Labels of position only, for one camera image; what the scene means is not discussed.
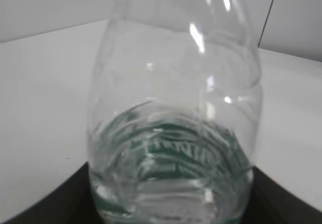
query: white surface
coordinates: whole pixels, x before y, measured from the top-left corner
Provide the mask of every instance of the white surface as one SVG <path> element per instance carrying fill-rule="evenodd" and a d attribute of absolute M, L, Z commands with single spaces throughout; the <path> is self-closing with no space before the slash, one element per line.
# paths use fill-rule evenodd
<path fill-rule="evenodd" d="M 0 44 L 0 222 L 86 160 L 85 108 L 105 21 Z M 322 66 L 260 50 L 265 91 L 258 166 L 322 210 Z"/>
<path fill-rule="evenodd" d="M 246 0 L 259 39 L 271 0 Z M 115 0 L 0 0 L 0 42 L 106 19 Z"/>
<path fill-rule="evenodd" d="M 261 47 L 322 61 L 322 0 L 275 0 Z"/>

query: black base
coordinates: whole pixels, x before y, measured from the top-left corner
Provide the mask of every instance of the black base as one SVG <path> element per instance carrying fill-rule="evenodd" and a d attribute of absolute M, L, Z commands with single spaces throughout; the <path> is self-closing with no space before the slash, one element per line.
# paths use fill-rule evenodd
<path fill-rule="evenodd" d="M 280 187 L 258 168 L 241 224 L 321 224 L 322 213 Z M 96 213 L 84 165 L 57 190 L 5 224 L 103 224 Z"/>

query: clear plastic bottle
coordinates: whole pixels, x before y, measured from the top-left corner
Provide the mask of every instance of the clear plastic bottle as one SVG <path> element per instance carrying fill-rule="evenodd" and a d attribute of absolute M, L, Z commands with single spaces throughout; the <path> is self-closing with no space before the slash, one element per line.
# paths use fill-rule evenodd
<path fill-rule="evenodd" d="M 107 223 L 239 223 L 261 111 L 240 0 L 120 0 L 89 97 L 92 194 Z"/>

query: gray wall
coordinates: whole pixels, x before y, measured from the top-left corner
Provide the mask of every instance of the gray wall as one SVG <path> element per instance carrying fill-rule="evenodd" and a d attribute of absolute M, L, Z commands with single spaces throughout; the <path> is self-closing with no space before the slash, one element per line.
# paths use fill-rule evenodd
<path fill-rule="evenodd" d="M 322 61 L 322 0 L 275 0 L 261 48 Z"/>
<path fill-rule="evenodd" d="M 0 42 L 105 19 L 115 0 L 0 0 Z M 246 0 L 259 39 L 271 0 Z M 322 61 L 322 0 L 275 0 L 262 48 Z"/>
<path fill-rule="evenodd" d="M 0 0 L 0 42 L 105 19 L 115 0 Z M 259 39 L 271 0 L 246 0 Z"/>

